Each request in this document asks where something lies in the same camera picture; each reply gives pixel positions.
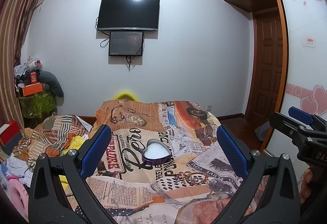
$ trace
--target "human hand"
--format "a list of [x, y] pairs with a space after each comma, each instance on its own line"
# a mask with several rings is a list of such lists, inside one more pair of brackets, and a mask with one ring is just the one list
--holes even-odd
[[311, 189], [308, 186], [308, 183], [311, 182], [312, 180], [312, 170], [307, 169], [305, 173], [303, 174], [303, 181], [301, 184], [301, 191], [300, 191], [300, 203], [303, 204], [305, 200], [310, 196], [311, 194]]

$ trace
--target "orange box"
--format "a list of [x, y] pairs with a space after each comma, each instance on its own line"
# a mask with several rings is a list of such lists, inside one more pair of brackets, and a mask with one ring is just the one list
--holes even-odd
[[22, 88], [24, 97], [41, 91], [43, 91], [42, 83], [31, 84]]

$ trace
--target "curtain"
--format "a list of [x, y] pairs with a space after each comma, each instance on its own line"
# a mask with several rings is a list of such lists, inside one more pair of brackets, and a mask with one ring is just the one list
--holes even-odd
[[23, 117], [15, 96], [13, 68], [20, 64], [21, 49], [38, 0], [5, 0], [0, 12], [0, 125]]

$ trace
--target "screw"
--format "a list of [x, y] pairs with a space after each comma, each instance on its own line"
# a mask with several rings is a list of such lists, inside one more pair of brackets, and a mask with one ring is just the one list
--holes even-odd
[[41, 153], [41, 154], [39, 155], [39, 159], [40, 159], [40, 160], [45, 159], [45, 157], [46, 157], [46, 154], [45, 154], [45, 153]]
[[251, 151], [251, 154], [257, 157], [260, 155], [260, 151], [255, 149]]
[[71, 149], [71, 150], [68, 151], [68, 155], [73, 156], [73, 155], [76, 154], [76, 152], [77, 152], [76, 149]]
[[283, 157], [284, 160], [289, 160], [289, 155], [287, 155], [286, 153], [284, 153], [284, 154], [282, 155], [282, 157]]

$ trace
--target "black tv screen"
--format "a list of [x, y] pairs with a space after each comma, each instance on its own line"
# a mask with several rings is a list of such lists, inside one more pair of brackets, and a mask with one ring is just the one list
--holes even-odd
[[160, 0], [102, 0], [97, 30], [158, 30]]

